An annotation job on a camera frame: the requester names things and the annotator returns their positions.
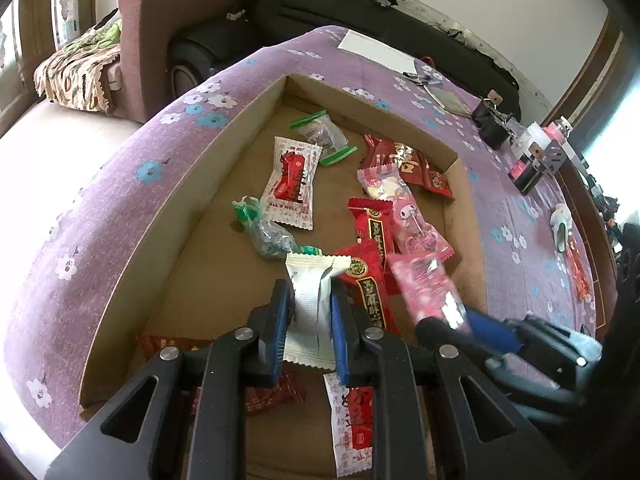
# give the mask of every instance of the white candy wrapper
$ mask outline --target white candy wrapper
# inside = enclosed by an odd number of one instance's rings
[[[285,361],[335,370],[329,301],[331,278],[350,265],[350,256],[287,254],[295,311],[287,330]]]
[[[313,180],[322,146],[275,138],[273,172],[260,199],[262,216],[274,222],[313,229]]]
[[[349,408],[344,399],[349,389],[340,384],[338,374],[325,374],[324,385],[331,405],[331,434],[334,441],[335,472],[338,477],[370,469],[372,447],[354,449],[351,441]]]

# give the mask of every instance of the gold round logo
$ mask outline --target gold round logo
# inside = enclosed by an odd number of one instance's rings
[[[351,266],[349,267],[349,269],[347,269],[347,274],[352,278],[361,278],[367,273],[368,270],[369,267],[367,267],[367,264],[364,260],[352,257]]]

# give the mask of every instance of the brown fabric sofa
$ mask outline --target brown fabric sofa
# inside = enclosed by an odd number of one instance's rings
[[[172,101],[167,67],[169,40],[181,28],[225,16],[239,0],[118,0],[122,14],[119,70],[102,74],[110,114],[147,122]],[[117,75],[110,89],[109,75]]]

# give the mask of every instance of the white slipper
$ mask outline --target white slipper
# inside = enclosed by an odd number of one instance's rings
[[[559,253],[566,251],[567,238],[574,223],[566,204],[558,204],[549,221],[554,234],[554,245]]]

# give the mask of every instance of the sofa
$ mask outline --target sofa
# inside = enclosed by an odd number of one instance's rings
[[[242,0],[235,20],[219,15],[185,27],[169,45],[174,96],[264,46],[282,43],[324,25],[340,25],[411,56],[430,57],[456,85],[478,97],[503,98],[500,111],[520,119],[518,84],[505,69],[444,32],[372,0]]]
[[[168,43],[181,29],[223,19],[241,0],[118,0],[120,59],[102,72],[110,114],[146,123],[172,100]]]

